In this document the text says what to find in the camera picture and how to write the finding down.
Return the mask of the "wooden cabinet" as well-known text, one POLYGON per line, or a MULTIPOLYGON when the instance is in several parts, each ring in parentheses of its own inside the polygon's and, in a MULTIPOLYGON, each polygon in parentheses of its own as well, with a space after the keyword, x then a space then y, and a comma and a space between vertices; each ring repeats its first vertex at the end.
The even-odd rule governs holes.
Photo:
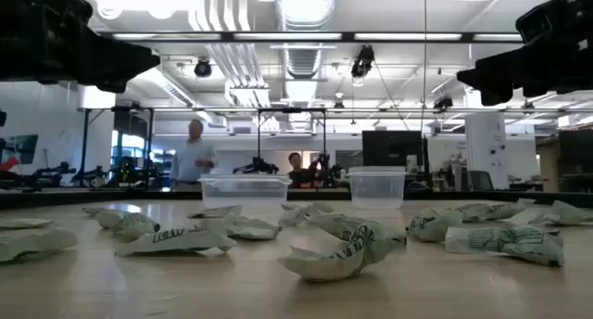
POLYGON ((542 138, 537 141, 536 151, 540 157, 541 176, 543 191, 545 193, 557 193, 560 191, 560 143, 556 137, 542 138))

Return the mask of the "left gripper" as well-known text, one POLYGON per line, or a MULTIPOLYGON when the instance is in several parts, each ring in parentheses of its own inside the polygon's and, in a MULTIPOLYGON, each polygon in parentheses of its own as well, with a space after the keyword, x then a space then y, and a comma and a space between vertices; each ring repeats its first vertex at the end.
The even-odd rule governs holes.
POLYGON ((47 27, 41 0, 0 0, 0 82, 70 81, 122 93, 129 80, 159 64, 147 47, 88 26, 47 27))

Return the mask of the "black overhead beam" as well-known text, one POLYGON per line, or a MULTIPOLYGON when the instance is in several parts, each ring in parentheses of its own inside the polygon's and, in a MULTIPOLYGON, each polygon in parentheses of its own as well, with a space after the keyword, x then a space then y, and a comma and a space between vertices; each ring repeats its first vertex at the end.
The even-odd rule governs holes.
POLYGON ((134 43, 393 43, 511 44, 518 33, 495 32, 99 32, 134 43))

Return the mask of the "black monitor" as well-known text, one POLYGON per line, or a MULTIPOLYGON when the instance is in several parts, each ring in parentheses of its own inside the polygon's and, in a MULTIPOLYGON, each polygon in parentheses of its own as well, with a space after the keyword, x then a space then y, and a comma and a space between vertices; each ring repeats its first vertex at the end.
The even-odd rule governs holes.
POLYGON ((423 139, 420 131, 364 131, 364 166, 406 166, 408 156, 423 165, 423 139))

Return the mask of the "person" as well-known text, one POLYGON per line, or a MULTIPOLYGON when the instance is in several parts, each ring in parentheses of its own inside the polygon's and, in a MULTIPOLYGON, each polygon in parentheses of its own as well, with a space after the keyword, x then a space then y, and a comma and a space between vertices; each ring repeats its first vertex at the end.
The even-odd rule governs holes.
POLYGON ((302 167, 301 155, 297 152, 293 152, 289 155, 288 161, 292 167, 292 171, 288 173, 291 180, 289 187, 294 189, 312 188, 314 171, 302 167))

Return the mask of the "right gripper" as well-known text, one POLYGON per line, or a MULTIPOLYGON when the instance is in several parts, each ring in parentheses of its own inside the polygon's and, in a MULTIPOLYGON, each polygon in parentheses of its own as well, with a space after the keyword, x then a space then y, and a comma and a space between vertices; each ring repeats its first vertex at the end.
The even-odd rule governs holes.
POLYGON ((578 2, 581 7, 559 29, 479 58, 472 69, 460 70, 457 80, 479 90, 484 106, 508 102, 516 89, 535 97, 593 88, 593 0, 578 2))

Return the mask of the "person's leg and shoe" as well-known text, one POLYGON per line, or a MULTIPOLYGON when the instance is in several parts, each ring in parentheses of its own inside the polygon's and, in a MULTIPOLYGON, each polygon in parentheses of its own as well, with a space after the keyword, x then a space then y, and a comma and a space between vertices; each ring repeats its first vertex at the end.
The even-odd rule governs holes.
POLYGON ((170 170, 172 191, 200 191, 200 180, 216 167, 216 149, 203 139, 204 126, 199 120, 191 120, 188 138, 172 161, 170 170))

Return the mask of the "dark office chair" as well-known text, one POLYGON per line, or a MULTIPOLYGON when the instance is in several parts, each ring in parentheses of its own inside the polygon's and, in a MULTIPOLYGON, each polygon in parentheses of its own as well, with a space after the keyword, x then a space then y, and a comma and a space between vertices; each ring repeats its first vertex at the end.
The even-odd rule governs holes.
POLYGON ((461 191, 492 191, 491 176, 485 171, 462 171, 461 191))

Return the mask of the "small clear plastic container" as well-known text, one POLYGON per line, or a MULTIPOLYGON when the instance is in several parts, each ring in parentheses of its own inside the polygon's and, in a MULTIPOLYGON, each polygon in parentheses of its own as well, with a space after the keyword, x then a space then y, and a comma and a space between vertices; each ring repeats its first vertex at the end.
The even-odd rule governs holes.
POLYGON ((406 169, 398 166, 353 167, 347 174, 351 200, 363 209, 399 209, 403 203, 406 169))

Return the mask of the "green sweetener packet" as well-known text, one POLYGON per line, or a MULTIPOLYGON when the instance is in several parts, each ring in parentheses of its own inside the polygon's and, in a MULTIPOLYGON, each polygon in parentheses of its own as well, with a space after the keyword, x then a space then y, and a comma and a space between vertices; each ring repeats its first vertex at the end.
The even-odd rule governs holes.
POLYGON ((559 225, 579 225, 593 223, 593 212, 581 210, 562 201, 555 201, 552 204, 552 214, 549 218, 553 223, 559 225))
POLYGON ((50 229, 38 234, 0 237, 0 262, 13 262, 29 255, 74 247, 76 236, 67 230, 50 229))
POLYGON ((124 241, 134 241, 147 234, 155 234, 160 224, 140 212, 105 210, 94 216, 99 225, 124 241))
POLYGON ((229 214, 240 214, 241 211, 242 211, 241 205, 208 208, 208 209, 203 209, 198 212, 190 213, 188 215, 188 218, 189 219, 224 218, 229 214))
POLYGON ((456 208, 461 213, 464 223, 479 223, 482 221, 497 221, 509 219, 527 209, 521 202, 483 204, 474 203, 456 208))
POLYGON ((560 214, 540 211, 540 210, 531 210, 527 209, 522 211, 508 220, 508 223, 521 226, 521 225, 534 225, 534 226, 543 226, 543 225, 553 225, 556 224, 557 221, 560 219, 560 214))
POLYGON ((52 223, 45 219, 0 219, 0 230, 42 228, 52 223))
POLYGON ((407 246, 404 232, 381 223, 340 213, 310 216, 307 221, 339 239, 331 254, 292 247, 278 262, 288 271, 312 282, 328 282, 360 274, 368 265, 407 246))
POLYGON ((309 216, 333 213, 334 209, 325 202, 312 202, 307 206, 306 214, 309 216))
POLYGON ((531 225, 518 227, 450 227, 445 237, 448 252, 499 253, 548 267, 564 265, 562 240, 531 225))
POLYGON ((157 252, 200 252, 218 249, 227 252, 236 245, 228 237, 224 224, 220 221, 203 221, 183 228, 171 228, 154 234, 144 234, 136 240, 121 245, 116 256, 157 252))
POLYGON ((278 224, 282 227, 296 227, 306 220, 309 215, 309 207, 298 205, 282 205, 283 214, 278 224))
POLYGON ((450 227, 461 224, 462 214, 459 211, 427 209, 410 220, 406 231, 415 240, 438 243, 445 240, 450 227))
POLYGON ((260 219, 235 214, 226 216, 223 222, 229 237, 247 240, 274 240, 283 229, 260 219))

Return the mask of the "wide clear plastic container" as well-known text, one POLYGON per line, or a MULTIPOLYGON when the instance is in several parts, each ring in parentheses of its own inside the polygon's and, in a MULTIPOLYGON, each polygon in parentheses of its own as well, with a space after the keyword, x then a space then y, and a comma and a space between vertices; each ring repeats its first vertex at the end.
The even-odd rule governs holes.
POLYGON ((287 201, 288 175, 211 174, 200 179, 203 204, 208 208, 241 205, 279 208, 287 201))

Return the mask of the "dark wall picture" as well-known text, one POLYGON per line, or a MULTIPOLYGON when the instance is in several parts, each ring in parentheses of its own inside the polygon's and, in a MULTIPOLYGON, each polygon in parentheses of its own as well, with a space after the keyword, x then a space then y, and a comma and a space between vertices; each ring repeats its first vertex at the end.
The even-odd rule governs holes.
POLYGON ((4 146, 0 152, 0 163, 15 160, 22 165, 32 164, 38 139, 38 134, 0 137, 0 143, 4 142, 4 146))

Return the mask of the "black background station frame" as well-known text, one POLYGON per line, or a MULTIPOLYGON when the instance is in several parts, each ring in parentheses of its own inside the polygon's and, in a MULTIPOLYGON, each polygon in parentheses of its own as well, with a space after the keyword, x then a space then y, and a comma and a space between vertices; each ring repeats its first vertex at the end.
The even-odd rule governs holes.
POLYGON ((329 170, 330 156, 327 153, 327 109, 326 108, 299 108, 299 107, 284 107, 284 108, 257 108, 257 152, 258 157, 261 158, 261 115, 263 113, 283 114, 299 114, 299 113, 320 113, 322 115, 322 153, 318 158, 312 162, 313 166, 321 167, 321 174, 325 174, 329 170))
POLYGON ((83 179, 83 175, 85 173, 89 125, 91 123, 90 114, 92 112, 97 112, 97 116, 95 117, 95 120, 106 111, 116 112, 116 113, 120 113, 120 112, 132 113, 132 112, 138 112, 138 111, 148 112, 149 113, 149 121, 148 121, 148 125, 147 125, 147 134, 146 134, 147 141, 145 143, 144 155, 145 155, 145 163, 148 163, 150 161, 149 153, 152 149, 152 141, 153 141, 153 133, 154 133, 154 120, 155 120, 155 112, 156 112, 155 108, 142 107, 142 106, 139 106, 138 104, 134 104, 131 106, 113 106, 111 108, 79 108, 79 111, 82 111, 84 113, 84 118, 83 118, 83 133, 82 133, 81 164, 80 164, 79 171, 73 177, 73 179, 74 179, 73 183, 75 185, 77 185, 80 188, 86 188, 86 187, 90 186, 85 183, 85 180, 83 179))

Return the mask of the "dark monitor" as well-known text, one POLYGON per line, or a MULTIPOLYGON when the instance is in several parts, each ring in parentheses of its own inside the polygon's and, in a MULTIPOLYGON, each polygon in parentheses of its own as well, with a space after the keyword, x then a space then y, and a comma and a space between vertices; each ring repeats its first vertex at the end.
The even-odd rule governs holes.
POLYGON ((563 165, 593 170, 593 130, 560 131, 559 143, 563 165))

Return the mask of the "silver ventilation duct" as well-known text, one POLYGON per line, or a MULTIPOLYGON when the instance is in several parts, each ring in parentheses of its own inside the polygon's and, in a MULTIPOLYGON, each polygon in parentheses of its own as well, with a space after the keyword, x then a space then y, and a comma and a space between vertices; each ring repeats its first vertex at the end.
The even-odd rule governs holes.
MULTIPOLYGON (((336 0, 274 0, 282 32, 325 32, 331 25, 336 0)), ((293 107, 306 108, 314 100, 321 75, 322 44, 286 45, 284 93, 293 107)))

